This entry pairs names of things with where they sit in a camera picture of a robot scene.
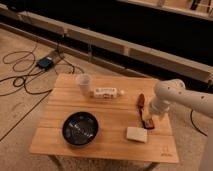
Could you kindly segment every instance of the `small bottle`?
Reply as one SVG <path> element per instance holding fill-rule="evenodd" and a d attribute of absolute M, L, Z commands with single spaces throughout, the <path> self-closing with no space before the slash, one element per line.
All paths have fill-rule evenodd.
<path fill-rule="evenodd" d="M 123 90 L 111 87 L 95 88 L 92 92 L 92 97 L 97 99 L 113 99 L 124 94 Z"/>

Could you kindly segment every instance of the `gray floor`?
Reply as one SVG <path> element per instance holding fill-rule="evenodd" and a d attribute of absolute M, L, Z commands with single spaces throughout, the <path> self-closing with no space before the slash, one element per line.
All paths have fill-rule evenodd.
<path fill-rule="evenodd" d="M 2 57 L 7 53 L 17 50 L 31 50 L 35 42 L 20 37 L 8 31 L 0 29 L 0 79 L 7 76 L 17 75 L 12 71 L 12 65 L 2 63 Z M 35 52 L 37 58 L 43 57 L 50 52 L 51 48 L 39 44 Z M 80 66 L 87 73 L 100 75 L 119 75 L 104 68 L 92 65 L 70 55 L 66 58 L 74 65 Z M 69 68 L 59 66 L 59 72 L 69 72 Z M 31 91 L 43 91 L 52 88 L 56 79 L 53 70 L 39 77 L 29 84 Z M 6 93 L 13 88 L 11 80 L 0 83 L 0 94 Z M 42 95 L 27 95 L 20 91 L 14 95 L 0 97 L 0 138 L 16 123 Z M 2 142 L 0 142 L 0 170 L 57 170 L 47 156 L 32 155 L 28 152 L 29 145 L 34 135 L 36 125 L 47 102 L 45 99 L 33 112 L 31 112 Z M 189 121 L 190 109 L 174 104 L 170 112 L 173 133 L 177 143 L 180 157 L 179 164 L 160 164 L 156 171 L 194 171 L 198 170 L 202 151 L 206 138 L 197 133 Z M 195 114 L 195 120 L 203 131 L 208 133 L 208 127 L 212 120 L 200 114 Z M 147 163 L 132 161 L 113 161 L 99 159 L 83 159 L 71 157 L 59 157 L 66 170 L 91 170 L 91 171 L 127 171 L 142 170 Z"/>

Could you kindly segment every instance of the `black plate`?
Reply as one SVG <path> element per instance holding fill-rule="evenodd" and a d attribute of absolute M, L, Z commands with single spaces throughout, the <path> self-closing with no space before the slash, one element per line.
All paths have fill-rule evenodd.
<path fill-rule="evenodd" d="M 91 142 L 98 132 L 96 118 L 88 112 L 72 114 L 63 125 L 62 133 L 65 140 L 76 146 Z"/>

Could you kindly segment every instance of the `white cup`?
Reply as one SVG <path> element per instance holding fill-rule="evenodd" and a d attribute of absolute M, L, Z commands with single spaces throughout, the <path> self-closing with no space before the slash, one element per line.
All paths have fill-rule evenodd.
<path fill-rule="evenodd" d="M 75 78 L 76 84 L 79 86 L 81 92 L 85 96 L 90 94 L 91 77 L 89 74 L 79 74 Z"/>

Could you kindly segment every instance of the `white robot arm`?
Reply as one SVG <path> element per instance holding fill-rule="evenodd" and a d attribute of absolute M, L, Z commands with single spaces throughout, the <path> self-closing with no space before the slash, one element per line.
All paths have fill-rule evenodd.
<path fill-rule="evenodd" d="M 213 94 L 186 90 L 179 79 L 161 81 L 155 85 L 154 91 L 156 97 L 149 104 L 151 113 L 166 113 L 170 104 L 177 102 L 213 118 Z M 208 134 L 199 171 L 211 171 L 213 168 L 213 127 Z"/>
<path fill-rule="evenodd" d="M 186 90 L 179 79 L 161 81 L 154 87 L 156 97 L 150 109 L 156 114 L 168 112 L 171 102 L 177 102 L 213 118 L 213 94 Z"/>

